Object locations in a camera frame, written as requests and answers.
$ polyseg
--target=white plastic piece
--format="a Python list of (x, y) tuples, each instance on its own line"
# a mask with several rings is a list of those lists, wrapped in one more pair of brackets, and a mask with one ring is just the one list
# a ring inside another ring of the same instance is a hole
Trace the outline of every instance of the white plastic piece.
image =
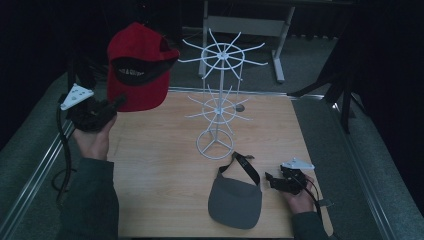
[(297, 158), (293, 158), (290, 162), (283, 162), (281, 166), (290, 169), (315, 169), (313, 164), (304, 162)]
[(74, 86), (72, 87), (71, 91), (69, 91), (65, 101), (60, 105), (60, 109), (63, 111), (67, 110), (93, 95), (94, 92), (92, 90), (83, 88), (74, 83)]

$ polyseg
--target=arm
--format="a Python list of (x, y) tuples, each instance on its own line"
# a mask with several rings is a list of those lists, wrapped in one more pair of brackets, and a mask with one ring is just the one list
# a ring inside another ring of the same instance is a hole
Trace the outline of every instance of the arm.
[[(306, 188), (312, 188), (311, 177), (306, 176), (308, 184)], [(318, 214), (314, 211), (314, 202), (311, 196), (303, 190), (297, 195), (282, 192), (283, 197), (286, 199), (290, 210), (293, 213), (293, 232), (296, 239), (299, 240), (328, 240), (329, 237), (325, 232), (324, 226)]]
[(117, 239), (119, 203), (113, 187), (114, 163), (106, 161), (109, 131), (116, 118), (99, 133), (78, 129), (74, 138), (83, 158), (60, 215), (57, 239)]

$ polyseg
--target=cap brim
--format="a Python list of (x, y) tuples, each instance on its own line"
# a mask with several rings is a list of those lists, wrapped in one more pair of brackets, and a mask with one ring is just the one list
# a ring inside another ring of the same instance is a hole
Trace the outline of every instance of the cap brim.
[(142, 86), (128, 86), (121, 83), (114, 73), (113, 66), (109, 65), (109, 79), (107, 81), (107, 98), (114, 101), (124, 94), (126, 102), (118, 112), (145, 111), (158, 107), (165, 100), (169, 88), (169, 71), (166, 71), (154, 81)]
[(251, 229), (259, 220), (262, 192), (258, 186), (231, 178), (215, 179), (209, 196), (209, 215), (217, 222)]

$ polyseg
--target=cap logo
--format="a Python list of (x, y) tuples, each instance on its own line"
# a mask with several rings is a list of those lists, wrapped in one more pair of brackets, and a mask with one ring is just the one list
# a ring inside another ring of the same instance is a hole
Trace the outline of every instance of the cap logo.
[(134, 69), (128, 69), (128, 68), (120, 68), (118, 71), (122, 74), (130, 75), (130, 76), (136, 76), (139, 77), (141, 75), (144, 75), (144, 72), (139, 72)]

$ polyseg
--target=red baseball cap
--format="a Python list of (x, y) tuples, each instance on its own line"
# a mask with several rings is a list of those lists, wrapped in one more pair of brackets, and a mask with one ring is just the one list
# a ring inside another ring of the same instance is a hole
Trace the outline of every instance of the red baseball cap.
[(153, 109), (165, 100), (169, 70), (180, 54), (159, 33), (134, 22), (112, 38), (107, 53), (107, 98), (126, 98), (119, 112)]

